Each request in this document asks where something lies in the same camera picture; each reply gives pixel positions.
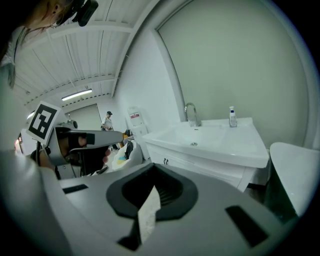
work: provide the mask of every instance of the ceiling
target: ceiling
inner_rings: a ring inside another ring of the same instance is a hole
[[[113,97],[122,63],[142,22],[159,0],[97,0],[85,27],[72,18],[30,34],[17,53],[14,92],[30,111],[40,101],[58,107]],[[92,89],[91,93],[61,98]]]

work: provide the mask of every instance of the ceiling beam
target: ceiling beam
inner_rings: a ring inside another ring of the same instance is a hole
[[[92,84],[92,83],[106,82],[106,81],[112,81],[112,80],[115,80],[113,75],[98,75],[98,76],[88,77],[88,78],[84,78],[84,79],[80,79],[80,80],[74,80],[72,82],[75,87],[78,87],[78,86],[85,86],[85,85]],[[33,101],[30,101],[29,103],[27,103],[25,105],[25,107],[27,109],[33,111],[36,109],[36,107],[38,106],[40,101],[43,101],[46,98],[54,96],[56,94],[66,92],[72,88],[73,88],[73,85],[71,82],[57,86],[56,88],[48,90],[48,91],[44,92],[43,94],[39,95],[37,98],[33,99]]]
[[[48,28],[47,31],[50,33],[51,38],[55,39],[73,33],[88,31],[116,31],[131,34],[133,32],[133,28],[130,24],[115,21],[90,21],[86,26],[79,26],[78,23],[72,23],[62,25],[57,28]],[[36,36],[34,39],[28,41],[19,54],[31,50],[47,41],[48,38],[46,33],[42,33],[41,35]]]
[[[159,2],[160,0],[151,0],[149,2],[149,4],[144,8],[142,14],[140,15],[139,19],[136,21],[133,29],[132,29],[132,32],[131,34],[129,35],[124,47],[123,47],[123,50],[122,50],[122,53],[120,55],[120,59],[119,59],[119,62],[118,62],[118,66],[116,68],[116,71],[115,71],[115,77],[116,79],[114,80],[113,82],[113,85],[112,85],[112,89],[111,89],[111,96],[113,97],[114,96],[114,93],[115,93],[115,89],[116,89],[116,85],[117,85],[117,82],[118,82],[118,77],[119,77],[119,74],[120,74],[120,71],[121,71],[121,67],[122,67],[122,64],[125,60],[125,57],[126,57],[126,54],[127,54],[127,51],[129,50],[129,47],[133,41],[133,39],[135,38],[136,36],[136,33],[138,32],[140,26],[142,25],[142,23],[145,21],[146,17],[148,16],[148,14],[152,11],[152,9],[157,5],[157,3]]]

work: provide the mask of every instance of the wall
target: wall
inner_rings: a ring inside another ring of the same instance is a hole
[[[100,114],[101,120],[103,120],[108,111],[113,114],[111,116],[111,121],[114,131],[119,131],[124,133],[127,129],[125,115],[121,112],[117,101],[114,98],[102,98],[96,102]]]
[[[203,120],[253,117],[269,147],[302,146],[308,117],[305,72],[292,39],[261,2],[194,0],[159,30],[185,102]]]
[[[320,150],[320,75],[315,60],[299,31],[272,1],[261,0],[285,28],[300,57],[308,92],[308,120],[303,146]]]
[[[101,130],[101,118],[96,104],[68,112],[65,117],[75,120],[79,130]]]
[[[133,43],[115,92],[128,127],[132,124],[127,108],[136,106],[149,132],[180,121],[171,78],[153,33],[147,30]]]

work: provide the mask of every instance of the ceiling light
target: ceiling light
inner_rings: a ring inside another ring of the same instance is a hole
[[[32,111],[32,112],[30,113],[30,115],[28,115],[28,117],[27,117],[26,119],[29,119],[29,118],[32,117],[34,114],[35,114],[35,111]]]
[[[68,95],[66,97],[63,97],[63,98],[61,98],[61,100],[66,101],[66,100],[72,99],[74,97],[77,97],[77,96],[80,96],[80,95],[83,95],[83,94],[88,94],[88,93],[91,93],[91,92],[92,92],[91,89],[83,90],[83,91]]]

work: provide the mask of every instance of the sink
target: sink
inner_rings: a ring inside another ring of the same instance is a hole
[[[203,120],[201,126],[190,127],[181,122],[143,139],[180,153],[244,167],[264,168],[269,154],[252,118],[238,118],[238,126],[230,127],[229,119]]]

